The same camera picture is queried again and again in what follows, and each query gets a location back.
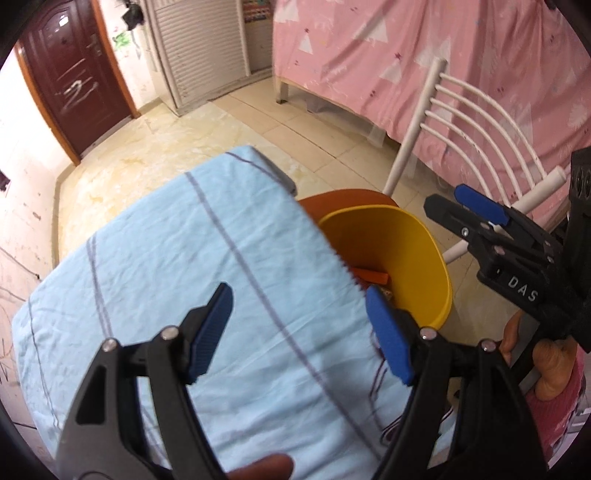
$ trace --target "white wall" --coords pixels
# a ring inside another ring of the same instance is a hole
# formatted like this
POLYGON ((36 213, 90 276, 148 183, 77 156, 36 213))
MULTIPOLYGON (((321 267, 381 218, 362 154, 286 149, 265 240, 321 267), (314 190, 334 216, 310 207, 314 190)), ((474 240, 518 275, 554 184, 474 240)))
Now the white wall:
POLYGON ((121 0, 100 0, 100 8, 121 74, 136 108, 140 108, 157 98, 143 46, 143 27, 138 26, 131 32, 127 30, 121 19, 127 8, 121 0), (115 41, 117 35, 121 35, 119 41, 115 41))
MULTIPOLYGON (((14 52, 0 70, 0 170, 10 179, 0 193, 0 247, 44 278, 52 268, 56 178, 71 165, 35 105, 14 52)), ((37 280, 0 251, 0 286, 26 299, 37 280)), ((0 398, 13 421, 33 425, 24 404, 14 358, 10 321, 22 302, 0 290, 0 398)), ((49 460, 37 432, 17 427, 49 460)))

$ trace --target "chair backrest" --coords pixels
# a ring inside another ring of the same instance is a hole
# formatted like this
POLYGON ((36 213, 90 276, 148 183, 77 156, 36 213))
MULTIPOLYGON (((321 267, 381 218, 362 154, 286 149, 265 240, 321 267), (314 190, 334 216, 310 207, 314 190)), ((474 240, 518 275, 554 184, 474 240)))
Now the chair backrest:
MULTIPOLYGON (((485 176, 470 158, 470 155, 467 154, 463 148, 458 146, 456 142, 452 141, 450 138, 447 138, 433 127, 427 125, 427 118, 430 118, 432 121, 438 122, 446 127, 450 132, 454 132, 459 137, 463 138, 465 143, 471 146, 473 150, 477 152, 478 156, 482 159, 482 165, 490 174, 486 176, 489 177, 489 181, 493 182, 493 185, 499 192, 500 199, 503 201, 503 203, 505 203, 505 205, 513 206, 523 213, 530 213, 566 182, 566 174, 564 173, 564 170, 561 167, 556 167, 548 174, 542 166, 542 163, 540 162, 538 155, 535 153, 535 150, 527 140, 525 134, 522 132, 521 128, 511 117, 511 115, 509 115, 497 101, 477 87, 474 87, 469 83, 445 73, 446 67, 447 61, 445 59, 433 60, 433 63, 431 64, 431 67, 427 73, 425 85, 419 96, 417 107, 413 113, 408 130, 404 135, 404 139, 401 143, 400 149, 398 150, 398 154, 394 160, 392 169, 390 170, 390 174, 388 176, 383 193, 388 196, 392 196, 394 193, 394 189, 402 176, 402 172, 408 164, 408 160, 410 159, 417 138, 420 132, 424 131, 438 138, 451 150, 453 150, 470 167, 471 171, 477 178, 480 187, 482 188, 482 192, 489 198, 493 198, 491 193, 491 185, 487 184, 485 176), (461 90, 462 94, 456 93, 450 88, 441 85, 442 81, 444 81, 446 85, 450 84, 459 87, 458 90, 461 90), (452 98, 457 105, 462 104, 464 111, 477 114, 481 119, 482 124, 474 120, 472 116, 469 116, 454 106, 448 105, 447 103, 437 99, 437 93, 452 98), (527 157, 529 157, 528 161, 526 161, 524 158, 523 153, 517 147, 517 144, 515 143, 511 134, 507 131, 507 128, 501 125, 501 123, 499 123, 486 110, 474 103, 474 101, 467 98, 465 95, 468 93, 473 97, 476 96, 477 98, 484 100, 484 102, 486 102, 500 114, 501 118, 503 119, 503 123, 510 127, 510 130, 515 132, 514 136, 516 134, 519 140, 522 142, 524 149, 527 152, 527 157), (463 120, 463 122, 480 133, 483 141, 486 141, 490 145, 492 151, 500 160, 511 183, 512 191, 509 193, 507 192, 505 185, 499 178, 497 170, 484 152, 484 149, 481 148, 481 146, 478 145, 476 141, 474 141, 466 132, 464 132, 464 130, 459 128, 451 120, 442 117, 440 113, 435 113, 432 111, 431 109, 434 106, 437 107, 437 112, 449 112, 452 118, 455 117, 457 119, 463 120), (500 135, 500 137, 508 144, 509 149, 517 159, 523 174, 523 178, 527 182, 527 189, 522 189, 522 187, 519 185, 519 181, 517 180, 513 168, 507 161, 507 158, 500 149, 498 143, 491 136, 491 133, 495 131, 498 133, 498 135, 496 135, 497 138, 499 138, 500 135), (515 201, 513 204, 510 201, 511 197, 517 198, 517 201, 515 201)), ((443 257, 446 262, 449 263, 464 254, 466 251, 467 243, 461 241, 450 250, 445 252, 443 257)))

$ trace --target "light blue towel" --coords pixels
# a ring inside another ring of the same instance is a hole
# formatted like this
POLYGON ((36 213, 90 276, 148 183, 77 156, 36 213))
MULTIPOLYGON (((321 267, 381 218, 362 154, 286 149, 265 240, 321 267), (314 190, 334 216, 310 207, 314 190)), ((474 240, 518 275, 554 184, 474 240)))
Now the light blue towel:
MULTIPOLYGON (((66 258, 12 321, 25 400, 55 455, 101 341, 151 339, 217 285, 235 307, 207 375, 190 387, 225 469, 271 452, 295 479, 370 478, 385 452, 368 401, 379 366, 363 294, 252 148, 237 148, 143 198, 66 258)), ((387 424, 408 389, 387 375, 387 424)), ((144 421, 166 464, 146 381, 144 421)))

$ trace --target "brown door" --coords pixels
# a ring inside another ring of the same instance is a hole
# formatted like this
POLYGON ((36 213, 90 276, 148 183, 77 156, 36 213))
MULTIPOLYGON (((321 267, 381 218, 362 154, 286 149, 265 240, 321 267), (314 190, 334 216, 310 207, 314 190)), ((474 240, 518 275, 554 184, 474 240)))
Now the brown door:
POLYGON ((47 109, 78 155, 131 115, 90 0, 48 0, 21 42, 47 109))

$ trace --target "metal rivet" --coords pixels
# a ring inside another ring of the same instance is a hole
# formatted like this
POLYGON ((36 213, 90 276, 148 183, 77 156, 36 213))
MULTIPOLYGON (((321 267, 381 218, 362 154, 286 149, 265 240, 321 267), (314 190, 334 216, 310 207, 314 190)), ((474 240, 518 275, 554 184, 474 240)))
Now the metal rivet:
POLYGON ((423 340, 435 340, 435 337, 437 336, 437 331, 432 329, 431 327, 423 327, 419 331, 419 334, 421 335, 421 338, 423 340))
POLYGON ((162 340, 173 340, 178 337, 178 327, 166 327, 160 332, 160 336, 162 337, 162 340))
POLYGON ((104 352, 112 352, 116 348, 117 348, 117 340, 115 340, 114 338, 107 338, 107 340, 105 340, 103 342, 102 349, 104 352))
POLYGON ((480 342, 480 347, 485 351, 485 352, 494 352, 496 350, 496 343, 493 340, 483 340, 480 342))

